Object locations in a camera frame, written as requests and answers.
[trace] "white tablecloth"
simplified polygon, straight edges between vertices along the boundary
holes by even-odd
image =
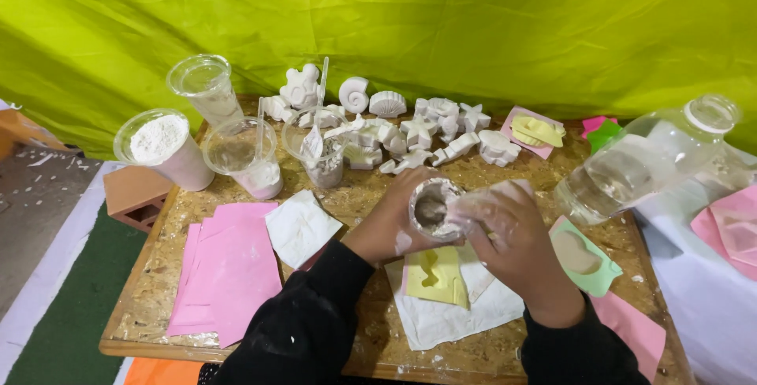
[[[712,385],[757,384],[757,282],[740,274],[689,226],[722,196],[688,180],[639,205],[636,214],[695,375]]]

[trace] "plastic spoon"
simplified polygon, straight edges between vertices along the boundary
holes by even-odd
[[[323,110],[323,98],[326,96],[326,74],[328,73],[328,57],[323,59],[323,73],[321,82],[318,84],[318,104],[316,105],[316,117],[313,119],[313,129],[302,141],[300,152],[311,158],[321,157],[323,152],[323,137],[321,136],[321,110]]]
[[[263,98],[257,101],[257,139],[255,140],[255,157],[253,160],[260,160],[263,157]]]

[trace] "water bottle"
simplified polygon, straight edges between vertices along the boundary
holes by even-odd
[[[741,111],[721,95],[635,119],[555,187],[575,224],[596,225],[703,170]]]

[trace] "green backdrop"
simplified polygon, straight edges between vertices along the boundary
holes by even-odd
[[[112,138],[157,106],[200,118],[165,86],[199,52],[231,61],[239,93],[278,92],[285,71],[331,60],[408,100],[514,103],[556,119],[638,116],[724,93],[757,137],[757,0],[0,0],[0,98],[112,158]]]

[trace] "person's left hand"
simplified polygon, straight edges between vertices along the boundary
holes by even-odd
[[[410,195],[423,181],[444,175],[429,167],[405,169],[392,181],[384,197],[343,243],[370,264],[443,246],[425,238],[410,223]]]

